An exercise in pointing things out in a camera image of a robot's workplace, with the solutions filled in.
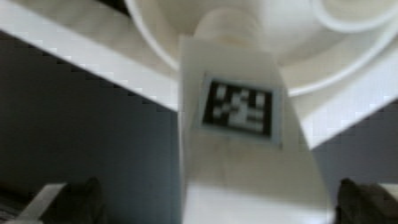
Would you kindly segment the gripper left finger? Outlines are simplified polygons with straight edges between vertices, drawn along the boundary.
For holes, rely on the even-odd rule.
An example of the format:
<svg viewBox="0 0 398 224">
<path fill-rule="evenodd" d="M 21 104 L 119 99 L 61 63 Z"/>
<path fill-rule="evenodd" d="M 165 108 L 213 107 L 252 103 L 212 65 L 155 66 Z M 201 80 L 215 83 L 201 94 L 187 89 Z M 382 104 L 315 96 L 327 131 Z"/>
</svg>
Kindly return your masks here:
<svg viewBox="0 0 398 224">
<path fill-rule="evenodd" d="M 11 224 L 107 224 L 100 180 L 46 184 Z"/>
</svg>

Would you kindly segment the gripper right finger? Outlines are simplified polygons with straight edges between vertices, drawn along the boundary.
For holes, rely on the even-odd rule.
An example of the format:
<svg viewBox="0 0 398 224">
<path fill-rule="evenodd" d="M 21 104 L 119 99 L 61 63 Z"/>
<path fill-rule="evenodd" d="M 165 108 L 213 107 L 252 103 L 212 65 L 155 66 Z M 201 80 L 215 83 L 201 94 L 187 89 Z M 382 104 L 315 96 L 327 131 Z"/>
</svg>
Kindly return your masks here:
<svg viewBox="0 0 398 224">
<path fill-rule="evenodd" d="M 398 224 L 398 184 L 341 180 L 334 224 Z"/>
</svg>

